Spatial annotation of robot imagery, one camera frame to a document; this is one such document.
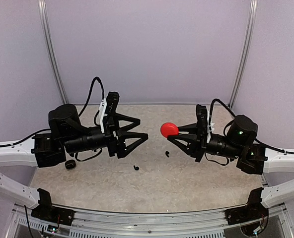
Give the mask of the red earbud charging case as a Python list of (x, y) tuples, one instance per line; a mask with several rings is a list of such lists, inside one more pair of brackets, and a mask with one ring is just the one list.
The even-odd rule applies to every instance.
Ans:
[(179, 129), (174, 123), (166, 122), (160, 127), (160, 133), (167, 138), (168, 136), (178, 135)]

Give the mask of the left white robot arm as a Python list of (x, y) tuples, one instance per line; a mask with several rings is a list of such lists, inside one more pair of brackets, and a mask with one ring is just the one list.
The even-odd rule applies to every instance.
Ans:
[[(132, 132), (140, 119), (100, 107), (100, 124), (85, 127), (72, 104), (49, 112), (49, 129), (42, 129), (19, 141), (0, 142), (0, 168), (8, 166), (54, 167), (66, 161), (66, 155), (107, 148), (109, 156), (125, 158), (147, 141), (146, 133)], [(0, 193), (17, 204), (38, 210), (46, 220), (58, 213), (48, 191), (18, 183), (0, 172)]]

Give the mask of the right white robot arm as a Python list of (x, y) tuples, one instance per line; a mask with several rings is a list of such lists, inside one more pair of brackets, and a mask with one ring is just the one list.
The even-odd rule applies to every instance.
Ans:
[[(237, 168), (249, 175), (294, 173), (294, 151), (259, 142), (256, 138), (258, 125), (247, 116), (235, 116), (225, 126), (223, 135), (213, 132), (211, 122), (211, 115), (199, 114), (194, 124), (177, 127), (168, 122), (161, 126), (160, 132), (197, 163), (207, 155), (213, 155), (225, 157), (225, 166), (231, 161), (236, 161)], [(294, 179), (262, 188), (258, 192), (258, 201), (251, 201), (243, 207), (242, 216), (247, 220), (253, 220), (261, 213), (261, 204), (265, 208), (270, 208), (292, 198)]]

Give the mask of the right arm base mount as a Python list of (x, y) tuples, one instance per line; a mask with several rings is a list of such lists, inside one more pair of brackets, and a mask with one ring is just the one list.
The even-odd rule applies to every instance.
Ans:
[(261, 194), (263, 190), (262, 187), (252, 190), (245, 205), (225, 210), (228, 225), (245, 223), (268, 216), (268, 208), (262, 205)]

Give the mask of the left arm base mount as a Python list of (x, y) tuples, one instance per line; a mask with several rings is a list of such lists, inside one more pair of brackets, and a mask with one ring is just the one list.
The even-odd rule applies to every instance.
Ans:
[(72, 225), (74, 210), (54, 206), (50, 193), (44, 189), (38, 188), (37, 192), (39, 199), (37, 207), (31, 211), (32, 217), (59, 225)]

